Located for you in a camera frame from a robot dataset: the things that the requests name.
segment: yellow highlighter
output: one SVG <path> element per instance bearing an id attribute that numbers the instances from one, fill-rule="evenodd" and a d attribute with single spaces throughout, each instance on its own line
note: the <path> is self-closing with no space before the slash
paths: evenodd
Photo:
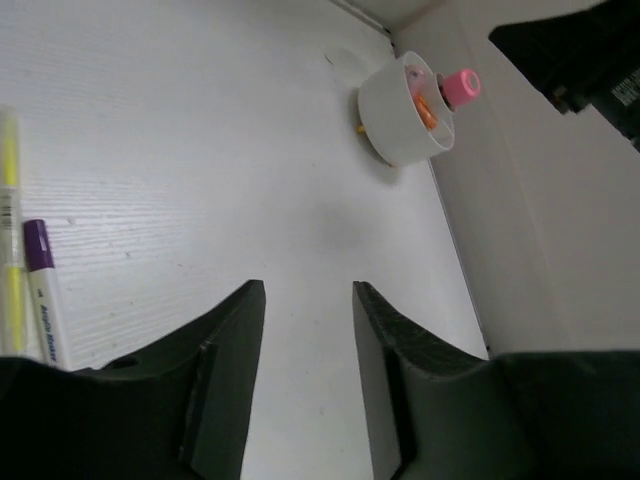
<path id="1" fill-rule="evenodd" d="M 2 288 L 5 355 L 23 355 L 26 348 L 22 291 L 22 235 L 19 196 L 18 124 L 12 109 L 0 107 L 0 287 Z"/>

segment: purple cap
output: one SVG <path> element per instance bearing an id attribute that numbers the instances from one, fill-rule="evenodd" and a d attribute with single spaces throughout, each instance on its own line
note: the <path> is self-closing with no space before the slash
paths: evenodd
<path id="1" fill-rule="evenodd" d="M 24 222 L 22 228 L 24 230 L 24 253 L 27 258 L 27 270 L 35 272 L 43 268 L 55 268 L 44 220 L 29 220 Z"/>

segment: white table surface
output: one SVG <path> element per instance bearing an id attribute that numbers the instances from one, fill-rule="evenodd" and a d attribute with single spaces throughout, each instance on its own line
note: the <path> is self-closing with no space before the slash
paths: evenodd
<path id="1" fill-rule="evenodd" d="M 428 162 L 390 169 L 354 133 L 390 59 L 326 1 L 0 2 L 0 103 L 75 366 L 265 281 L 245 479 L 371 478 L 352 281 L 485 356 Z"/>

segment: pink cap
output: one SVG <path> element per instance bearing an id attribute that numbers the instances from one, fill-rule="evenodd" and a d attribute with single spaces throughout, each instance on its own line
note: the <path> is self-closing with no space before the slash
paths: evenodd
<path id="1" fill-rule="evenodd" d="M 480 79 L 470 68 L 460 70 L 442 81 L 442 92 L 452 108 L 461 107 L 480 95 Z"/>

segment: marker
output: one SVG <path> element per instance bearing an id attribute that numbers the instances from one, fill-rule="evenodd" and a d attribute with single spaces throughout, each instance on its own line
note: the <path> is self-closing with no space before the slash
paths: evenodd
<path id="1" fill-rule="evenodd" d="M 24 222 L 24 245 L 33 309 L 48 365 L 71 369 L 64 308 L 44 220 Z"/>
<path id="2" fill-rule="evenodd" d="M 5 354 L 23 355 L 26 348 L 24 292 L 22 291 L 22 238 L 20 229 L 20 196 L 18 188 L 18 123 L 13 110 L 0 108 L 0 285 L 4 310 Z"/>

